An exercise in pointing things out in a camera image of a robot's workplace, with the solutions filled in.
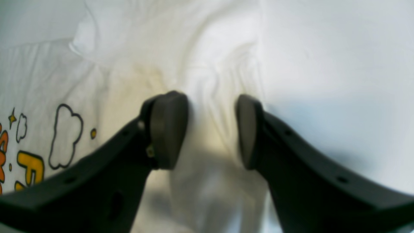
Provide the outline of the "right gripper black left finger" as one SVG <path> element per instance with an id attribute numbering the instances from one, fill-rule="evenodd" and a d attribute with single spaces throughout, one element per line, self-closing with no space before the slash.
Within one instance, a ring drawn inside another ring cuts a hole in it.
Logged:
<path id="1" fill-rule="evenodd" d="M 188 125 L 186 94 L 146 100 L 139 116 L 73 166 L 1 197 L 2 233 L 129 233 L 149 174 L 175 168 Z"/>

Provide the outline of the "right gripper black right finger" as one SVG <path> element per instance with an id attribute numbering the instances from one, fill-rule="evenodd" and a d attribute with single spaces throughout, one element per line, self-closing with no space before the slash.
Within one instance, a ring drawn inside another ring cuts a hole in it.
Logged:
<path id="1" fill-rule="evenodd" d="M 244 167 L 267 182 L 284 233 L 412 233 L 412 194 L 387 188 L 312 147 L 256 98 L 235 105 Z"/>

